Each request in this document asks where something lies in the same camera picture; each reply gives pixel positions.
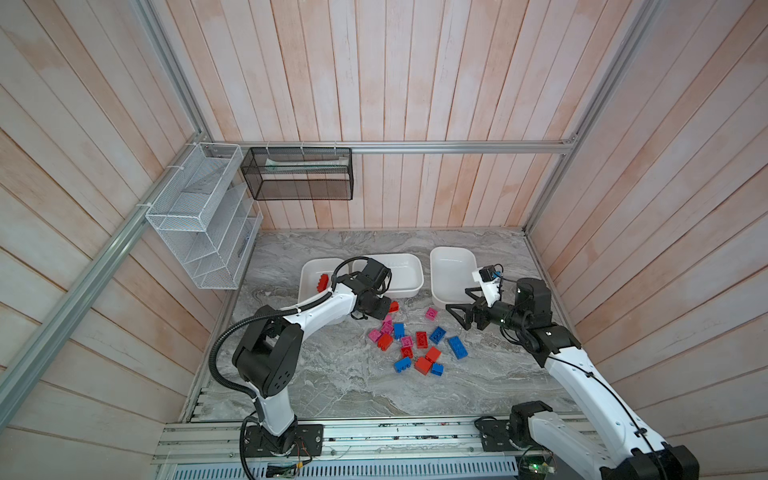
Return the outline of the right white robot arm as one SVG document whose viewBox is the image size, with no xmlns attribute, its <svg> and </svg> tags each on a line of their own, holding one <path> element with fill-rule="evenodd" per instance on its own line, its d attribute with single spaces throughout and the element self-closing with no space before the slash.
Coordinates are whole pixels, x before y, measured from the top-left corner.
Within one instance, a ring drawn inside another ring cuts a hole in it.
<svg viewBox="0 0 768 480">
<path fill-rule="evenodd" d="M 502 298 L 504 278 L 481 269 L 469 302 L 445 309 L 464 329 L 499 327 L 511 344 L 523 348 L 559 382 L 586 416 L 599 439 L 593 441 L 568 425 L 543 401 L 512 407 L 509 444 L 523 453 L 519 472 L 541 475 L 543 466 L 528 453 L 544 450 L 585 479 L 696 479 L 700 465 L 685 446 L 674 446 L 620 397 L 590 360 L 571 331 L 553 320 L 552 292 L 540 279 L 516 280 L 512 302 Z"/>
</svg>

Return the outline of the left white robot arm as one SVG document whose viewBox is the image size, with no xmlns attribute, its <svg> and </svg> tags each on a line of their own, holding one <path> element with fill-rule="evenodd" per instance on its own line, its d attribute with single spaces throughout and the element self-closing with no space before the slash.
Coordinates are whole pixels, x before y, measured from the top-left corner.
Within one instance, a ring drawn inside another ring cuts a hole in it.
<svg viewBox="0 0 768 480">
<path fill-rule="evenodd" d="M 391 305 L 386 296 L 391 280 L 391 269 L 371 257 L 342 261 L 330 274 L 328 286 L 307 301 L 284 309 L 262 307 L 224 330 L 208 356 L 211 377 L 251 399 L 265 433 L 277 439 L 286 437 L 297 421 L 287 386 L 295 375 L 304 340 L 352 314 L 362 319 L 385 319 Z M 218 368 L 221 348 L 238 331 L 243 335 L 231 363 L 239 383 L 226 378 Z"/>
</svg>

